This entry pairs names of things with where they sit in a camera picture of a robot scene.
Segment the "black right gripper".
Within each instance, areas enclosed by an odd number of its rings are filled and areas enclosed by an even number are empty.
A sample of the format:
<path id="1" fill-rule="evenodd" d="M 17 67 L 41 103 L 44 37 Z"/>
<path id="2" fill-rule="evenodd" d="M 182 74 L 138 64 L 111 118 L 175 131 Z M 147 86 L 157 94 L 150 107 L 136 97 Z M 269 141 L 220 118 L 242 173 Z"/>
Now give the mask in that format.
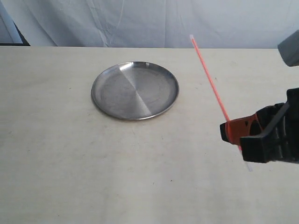
<path id="1" fill-rule="evenodd" d="M 244 161 L 299 162 L 299 89 L 288 89 L 287 101 L 260 133 L 257 114 L 220 125 L 221 138 L 242 147 Z"/>

